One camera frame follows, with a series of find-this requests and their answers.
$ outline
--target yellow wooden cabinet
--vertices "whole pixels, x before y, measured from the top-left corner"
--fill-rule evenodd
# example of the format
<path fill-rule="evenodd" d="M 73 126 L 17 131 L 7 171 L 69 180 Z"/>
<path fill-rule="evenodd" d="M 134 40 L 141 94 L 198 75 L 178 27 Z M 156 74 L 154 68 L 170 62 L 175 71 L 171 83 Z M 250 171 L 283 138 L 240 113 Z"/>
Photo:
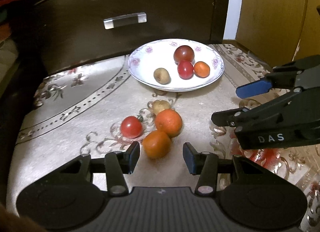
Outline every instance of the yellow wooden cabinet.
<path fill-rule="evenodd" d="M 295 60 L 320 54 L 320 14 L 317 7 L 320 0 L 308 0 L 298 51 Z"/>
<path fill-rule="evenodd" d="M 295 54 L 306 10 L 307 0 L 242 0 L 236 40 L 271 66 L 288 63 Z"/>

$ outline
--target cherry tomato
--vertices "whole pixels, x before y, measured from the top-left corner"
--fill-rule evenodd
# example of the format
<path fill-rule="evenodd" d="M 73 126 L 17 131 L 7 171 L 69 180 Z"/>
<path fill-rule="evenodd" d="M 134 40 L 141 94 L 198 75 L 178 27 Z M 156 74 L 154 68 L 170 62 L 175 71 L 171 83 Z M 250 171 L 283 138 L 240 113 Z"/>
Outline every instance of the cherry tomato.
<path fill-rule="evenodd" d="M 193 52 L 193 49 L 187 45 L 178 47 L 173 54 L 173 59 L 176 63 L 179 63 L 182 60 L 192 62 L 194 58 L 195 53 Z"/>
<path fill-rule="evenodd" d="M 128 116 L 122 121 L 120 131 L 124 137 L 133 139 L 141 135 L 142 124 L 136 117 Z"/>
<path fill-rule="evenodd" d="M 204 63 L 202 61 L 196 62 L 193 69 L 198 77 L 207 77 L 208 75 L 210 75 L 210 67 L 207 63 Z"/>
<path fill-rule="evenodd" d="M 193 75 L 193 65 L 190 61 L 182 60 L 178 64 L 178 74 L 182 79 L 189 79 Z"/>

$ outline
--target red tomato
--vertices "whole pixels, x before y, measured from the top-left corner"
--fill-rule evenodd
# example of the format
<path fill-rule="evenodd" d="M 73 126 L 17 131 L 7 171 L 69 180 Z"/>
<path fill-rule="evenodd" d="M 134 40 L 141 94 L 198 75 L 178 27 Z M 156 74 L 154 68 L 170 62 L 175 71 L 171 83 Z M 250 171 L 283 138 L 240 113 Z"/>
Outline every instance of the red tomato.
<path fill-rule="evenodd" d="M 142 124 L 136 117 L 128 116 L 121 123 L 120 131 L 124 137 L 133 139 L 142 134 Z"/>
<path fill-rule="evenodd" d="M 193 75 L 193 65 L 190 61 L 182 60 L 178 64 L 178 74 L 182 79 L 189 79 Z"/>
<path fill-rule="evenodd" d="M 193 52 L 193 49 L 191 47 L 183 45 L 175 50 L 173 58 L 177 64 L 182 60 L 188 60 L 192 62 L 195 58 L 195 53 Z"/>

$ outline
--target dark wooden cabinet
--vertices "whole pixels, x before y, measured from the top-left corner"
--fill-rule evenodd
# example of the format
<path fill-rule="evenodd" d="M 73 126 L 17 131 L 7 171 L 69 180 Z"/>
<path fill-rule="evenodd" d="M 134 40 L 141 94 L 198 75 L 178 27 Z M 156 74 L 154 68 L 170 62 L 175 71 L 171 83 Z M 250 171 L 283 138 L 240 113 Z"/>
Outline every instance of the dark wooden cabinet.
<path fill-rule="evenodd" d="M 11 27 L 22 52 L 39 52 L 49 74 L 129 54 L 165 38 L 221 43 L 228 0 L 40 0 Z M 146 23 L 106 30 L 110 17 L 145 12 Z"/>

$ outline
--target plate rim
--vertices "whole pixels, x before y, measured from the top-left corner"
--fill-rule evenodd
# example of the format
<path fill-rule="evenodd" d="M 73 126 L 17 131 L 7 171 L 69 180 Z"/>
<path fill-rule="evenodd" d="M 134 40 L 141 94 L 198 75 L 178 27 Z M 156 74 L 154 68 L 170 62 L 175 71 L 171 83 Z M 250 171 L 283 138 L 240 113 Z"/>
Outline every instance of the plate rim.
<path fill-rule="evenodd" d="M 175 89 L 175 88 L 166 87 L 165 85 L 159 86 L 159 85 L 149 84 L 149 83 L 147 83 L 147 82 L 139 79 L 138 77 L 134 76 L 134 75 L 132 74 L 132 72 L 131 72 L 131 68 L 129 67 L 129 59 L 130 59 L 132 53 L 134 53 L 137 49 L 139 49 L 139 48 L 141 48 L 141 47 L 143 47 L 143 46 L 145 46 L 145 45 L 148 45 L 148 44 L 154 43 L 154 42 L 158 42 L 158 41 L 161 41 L 161 40 L 168 40 L 168 41 L 170 41 L 170 40 L 171 40 L 171 41 L 173 41 L 173 40 L 186 40 L 186 41 L 192 41 L 192 42 L 194 42 L 194 43 L 199 43 L 199 44 L 201 44 L 201 45 L 206 46 L 207 48 L 209 48 L 209 49 L 211 49 L 212 51 L 214 51 L 215 53 L 217 53 L 218 56 L 220 56 L 221 61 L 222 61 L 222 65 L 223 65 L 223 69 L 222 69 L 221 73 L 220 73 L 214 80 L 212 80 L 212 81 L 210 81 L 210 82 L 208 82 L 208 83 L 206 83 L 206 84 L 197 85 L 197 86 L 193 86 L 193 87 L 176 88 L 176 89 Z M 139 47 L 136 48 L 132 53 L 127 57 L 127 61 L 126 61 L 126 64 L 127 64 L 128 71 L 129 71 L 130 75 L 132 75 L 133 78 L 136 79 L 136 80 L 138 80 L 139 82 L 141 82 L 141 83 L 143 83 L 143 84 L 146 84 L 146 85 L 148 85 L 148 86 L 150 86 L 150 87 L 156 88 L 156 89 L 162 88 L 162 89 L 165 89 L 165 90 L 168 90 L 168 91 L 169 91 L 169 90 L 173 90 L 174 92 L 175 92 L 175 90 L 185 90 L 185 91 L 187 91 L 188 89 L 192 89 L 192 90 L 199 89 L 199 88 L 201 88 L 201 87 L 208 86 L 208 85 L 212 84 L 213 82 L 215 82 L 216 80 L 218 80 L 218 79 L 222 76 L 222 74 L 223 74 L 223 72 L 224 72 L 224 69 L 225 69 L 225 64 L 224 64 L 223 58 L 222 58 L 222 56 L 221 56 L 217 51 L 215 51 L 213 48 L 209 47 L 209 46 L 206 45 L 206 44 L 203 44 L 203 43 L 198 42 L 198 41 L 190 40 L 190 39 L 158 39 L 158 40 L 154 40 L 154 41 L 151 41 L 151 42 L 148 42 L 148 43 L 145 43 L 145 44 L 139 46 Z"/>

